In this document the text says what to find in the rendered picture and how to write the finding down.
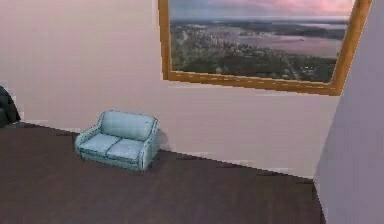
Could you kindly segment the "light blue love seat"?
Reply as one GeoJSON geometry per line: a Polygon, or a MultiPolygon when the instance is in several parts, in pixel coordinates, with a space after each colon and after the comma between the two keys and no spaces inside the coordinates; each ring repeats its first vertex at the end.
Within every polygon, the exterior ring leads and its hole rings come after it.
{"type": "Polygon", "coordinates": [[[108,110],[76,136],[74,146],[82,159],[145,171],[160,149],[159,123],[152,116],[108,110]]]}

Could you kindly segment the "wooden framed landscape picture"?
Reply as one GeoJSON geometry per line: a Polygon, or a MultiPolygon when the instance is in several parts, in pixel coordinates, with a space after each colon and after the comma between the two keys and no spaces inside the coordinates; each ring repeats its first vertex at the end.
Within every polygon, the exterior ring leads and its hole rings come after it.
{"type": "Polygon", "coordinates": [[[372,0],[157,0],[164,79],[338,96],[372,0]]]}

